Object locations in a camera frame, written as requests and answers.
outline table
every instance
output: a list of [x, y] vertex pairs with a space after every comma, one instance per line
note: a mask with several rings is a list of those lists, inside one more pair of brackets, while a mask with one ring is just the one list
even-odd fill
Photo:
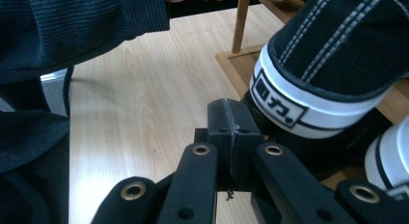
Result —
[[[206, 106], [240, 99], [216, 61], [231, 49], [236, 9], [171, 20], [171, 31], [145, 34], [78, 65], [71, 84], [69, 223], [90, 223], [119, 181], [158, 182], [173, 173]], [[243, 47], [268, 42], [283, 23], [251, 6]], [[255, 223], [247, 193], [226, 202], [217, 223]]]

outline ribbed sleeve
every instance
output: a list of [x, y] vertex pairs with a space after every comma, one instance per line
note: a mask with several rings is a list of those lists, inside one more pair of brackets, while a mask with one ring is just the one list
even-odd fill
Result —
[[0, 0], [0, 84], [76, 65], [168, 29], [164, 0]]

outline round hole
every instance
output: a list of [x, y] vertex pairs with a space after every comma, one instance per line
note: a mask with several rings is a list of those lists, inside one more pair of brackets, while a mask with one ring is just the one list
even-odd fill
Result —
[[324, 221], [334, 221], [334, 216], [328, 210], [319, 209], [316, 210], [316, 214]]
[[376, 204], [381, 201], [381, 198], [376, 192], [362, 185], [352, 185], [349, 187], [349, 191], [355, 198], [366, 203]]
[[193, 212], [193, 210], [190, 208], [183, 208], [183, 209], [180, 209], [180, 211], [178, 212], [178, 216], [182, 219], [190, 219], [194, 215], [195, 215], [195, 212]]
[[121, 191], [121, 197], [126, 201], [136, 200], [142, 197], [147, 191], [147, 187], [142, 182], [132, 182], [127, 184]]
[[193, 148], [194, 154], [208, 154], [210, 149], [207, 146], [196, 146]]
[[276, 146], [267, 146], [265, 147], [265, 151], [268, 154], [273, 154], [273, 155], [280, 155], [283, 153], [283, 150]]
[[243, 134], [248, 134], [248, 133], [250, 133], [250, 130], [248, 130], [248, 129], [239, 129], [238, 132], [243, 133]]

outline knit sweater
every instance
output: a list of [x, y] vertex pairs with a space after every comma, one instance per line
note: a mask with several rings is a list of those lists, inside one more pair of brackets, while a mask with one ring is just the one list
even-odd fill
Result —
[[169, 27], [165, 0], [0, 0], [0, 84], [79, 64]]

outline logo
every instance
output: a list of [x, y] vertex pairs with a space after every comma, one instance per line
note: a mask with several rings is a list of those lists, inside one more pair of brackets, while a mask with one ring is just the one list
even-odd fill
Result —
[[256, 103], [282, 125], [292, 128], [308, 110], [308, 107], [296, 103], [278, 91], [267, 79], [263, 69], [253, 80], [251, 90]]

